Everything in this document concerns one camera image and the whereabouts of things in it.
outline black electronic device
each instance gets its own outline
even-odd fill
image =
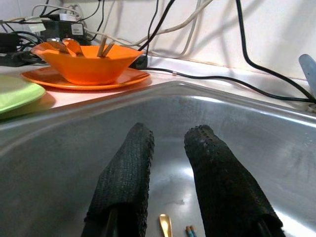
[[[16,52],[18,42],[17,34],[0,33],[0,53]]]
[[[60,40],[72,38],[77,40],[80,45],[91,45],[85,37],[83,24],[80,22],[43,20],[43,24],[46,30],[40,33],[40,37],[44,41],[52,38]]]

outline sink basin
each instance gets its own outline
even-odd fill
[[[136,122],[154,132],[147,218],[205,236],[184,134],[210,125],[256,178],[288,237],[316,237],[316,118],[184,82],[0,123],[0,236],[80,236],[98,176]]]

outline spoon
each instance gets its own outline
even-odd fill
[[[170,217],[166,214],[161,214],[159,216],[159,221],[164,237],[172,237],[172,226]]]
[[[77,40],[71,39],[71,38],[65,38],[63,39],[63,43],[66,45],[68,49],[74,52],[77,56],[83,56],[83,51]]]
[[[61,41],[57,39],[51,39],[47,41],[47,43],[49,43],[54,48],[58,49],[59,52],[69,54],[67,47]]]

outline chopstick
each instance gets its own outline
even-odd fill
[[[107,42],[107,37],[103,36],[100,46],[99,46],[98,54],[97,54],[98,57],[103,57],[103,50],[104,50],[104,46],[106,42]]]
[[[109,219],[103,233],[103,237],[113,237],[115,236],[115,229],[118,224],[118,215],[119,212],[116,208],[113,208],[109,214]]]
[[[186,232],[188,237],[197,237],[194,226],[187,226]]]
[[[106,57],[108,55],[108,53],[110,52],[110,50],[112,49],[112,47],[114,46],[114,41],[111,41],[109,43],[109,45],[106,47],[106,49],[104,49],[102,57]]]

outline wall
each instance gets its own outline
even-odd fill
[[[159,17],[168,0],[160,0]],[[163,28],[182,23],[195,9],[197,0],[177,0]],[[97,0],[64,0],[64,5],[78,3],[84,16],[90,15]],[[253,61],[287,76],[304,78],[298,57],[308,53],[316,59],[315,0],[241,0],[247,45]],[[106,0],[105,32],[130,41],[147,34],[156,0]],[[101,11],[86,20],[96,30]],[[178,32],[158,36],[155,51],[174,56],[182,51],[190,26]],[[185,59],[253,70],[242,57],[240,34],[234,0],[214,0],[199,17],[197,30]]]
[[[8,20],[20,16],[30,16],[32,14],[33,6],[37,4],[44,4],[45,0],[0,0],[0,19]],[[62,0],[50,0],[51,5],[62,5]],[[38,7],[35,10],[35,15],[39,15],[43,8]],[[27,26],[10,24],[15,30],[29,31]]]

